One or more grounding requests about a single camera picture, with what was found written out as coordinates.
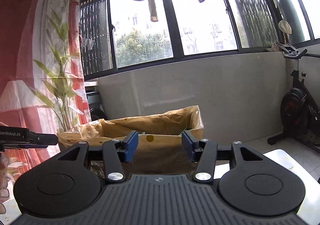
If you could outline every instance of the tile floor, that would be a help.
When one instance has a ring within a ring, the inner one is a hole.
[[[291,138],[282,139],[273,146],[267,143],[267,139],[268,137],[259,138],[246,142],[245,144],[253,147],[262,154],[276,149],[282,149],[307,170],[314,179],[319,179],[320,154]],[[226,164],[228,162],[229,161],[217,161],[217,164]]]

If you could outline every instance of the black window frame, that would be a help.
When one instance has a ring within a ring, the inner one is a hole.
[[[91,0],[81,0],[81,4],[86,3]],[[310,46],[314,44],[319,44],[320,43],[320,38],[314,39],[314,35],[312,32],[311,24],[308,19],[307,12],[303,6],[302,0],[298,0],[299,4],[301,6],[301,9],[303,11],[303,15],[305,16],[307,25],[308,25],[308,30],[310,33],[310,38],[311,40],[301,42],[294,44],[297,48],[304,47],[304,46]],[[275,27],[277,30],[277,34],[279,37],[279,41],[284,41],[283,39],[283,34],[280,31],[278,27],[278,22],[282,20],[281,13],[278,8],[275,7],[273,0],[266,0],[268,4],[268,8],[271,12],[273,21],[275,23]],[[137,69],[142,69],[146,67],[153,67],[153,66],[158,66],[158,65],[163,65],[163,64],[168,64],[168,63],[174,63],[174,62],[179,62],[179,61],[187,61],[187,60],[194,60],[194,59],[203,59],[203,58],[210,58],[210,57],[217,57],[217,56],[226,56],[226,55],[237,55],[237,54],[246,54],[246,53],[261,53],[261,52],[266,52],[267,48],[270,47],[250,47],[250,48],[242,48],[241,42],[240,42],[240,36],[238,32],[238,28],[236,26],[236,21],[233,16],[233,12],[230,6],[230,3],[228,0],[224,0],[224,3],[226,5],[226,13],[228,13],[230,21],[231,21],[231,26],[235,35],[236,39],[236,45],[237,49],[236,50],[225,50],[225,51],[214,51],[214,52],[208,52],[208,53],[196,53],[196,54],[190,54],[190,55],[185,55],[183,53],[183,48],[182,48],[182,41],[180,37],[180,31],[178,27],[178,22],[177,18],[175,15],[175,11],[173,8],[172,0],[163,0],[163,5],[164,5],[164,11],[167,19],[167,24],[168,24],[168,30],[169,30],[169,36],[171,40],[171,45],[172,45],[172,52],[173,52],[173,57],[167,58],[167,59],[161,59],[161,60],[156,60],[156,61],[149,61],[149,62],[143,62],[143,63],[138,63],[134,65],[129,65],[125,67],[117,67],[116,64],[116,52],[115,52],[115,47],[114,47],[114,31],[113,31],[113,24],[111,21],[111,11],[110,11],[110,0],[106,0],[107,4],[107,20],[108,20],[108,28],[109,28],[109,40],[110,40],[110,48],[111,48],[111,58],[112,58],[112,69],[108,70],[103,70],[99,71],[96,73],[91,73],[88,75],[84,75],[84,80],[91,80],[94,78],[100,78],[108,75],[113,75],[116,73],[121,73],[121,72],[126,72],[130,70],[137,70]]]

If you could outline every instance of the gripper logo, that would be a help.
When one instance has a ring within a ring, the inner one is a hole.
[[[17,136],[20,137],[21,133],[16,133],[16,132],[0,132],[0,135],[4,135],[4,136]]]

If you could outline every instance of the silver screw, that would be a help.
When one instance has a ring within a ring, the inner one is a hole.
[[[211,175],[207,172],[199,172],[196,174],[196,179],[200,181],[207,181],[211,178]]]
[[[119,180],[123,179],[123,174],[119,173],[119,172],[112,172],[112,173],[108,174],[108,179],[112,180],[112,181],[119,181]]]

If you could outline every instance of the ribbed black surface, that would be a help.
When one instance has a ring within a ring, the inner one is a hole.
[[[295,214],[256,218],[241,214],[223,202],[208,185],[186,175],[132,175],[128,182],[109,185],[88,209],[60,219],[23,214],[14,225],[300,225]]]

